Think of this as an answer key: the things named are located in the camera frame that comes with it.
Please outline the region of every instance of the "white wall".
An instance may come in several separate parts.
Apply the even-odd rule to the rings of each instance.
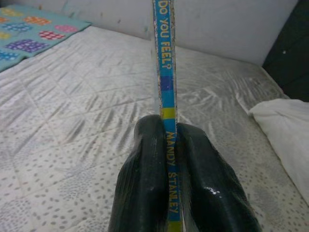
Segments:
[[[149,36],[151,0],[4,0]],[[262,64],[297,0],[175,0],[176,43]]]

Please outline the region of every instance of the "yellow stripe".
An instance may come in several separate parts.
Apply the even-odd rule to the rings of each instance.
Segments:
[[[181,232],[182,224],[180,221],[169,221],[168,232]]]
[[[162,108],[161,115],[163,119],[174,119],[175,108]]]

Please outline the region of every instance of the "quilted mattress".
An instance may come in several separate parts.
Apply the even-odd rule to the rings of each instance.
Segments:
[[[104,232],[135,122],[154,110],[149,41],[89,27],[0,73],[0,231]],[[309,209],[248,110],[285,98],[258,66],[176,49],[178,118],[234,168],[265,232]]]

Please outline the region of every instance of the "white pillow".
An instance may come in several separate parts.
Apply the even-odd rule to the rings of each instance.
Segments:
[[[309,203],[309,103],[264,101],[250,110],[299,192]]]

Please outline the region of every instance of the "colorful blanket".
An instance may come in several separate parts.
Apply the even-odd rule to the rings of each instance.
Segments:
[[[10,5],[0,8],[0,72],[65,40],[90,23]]]

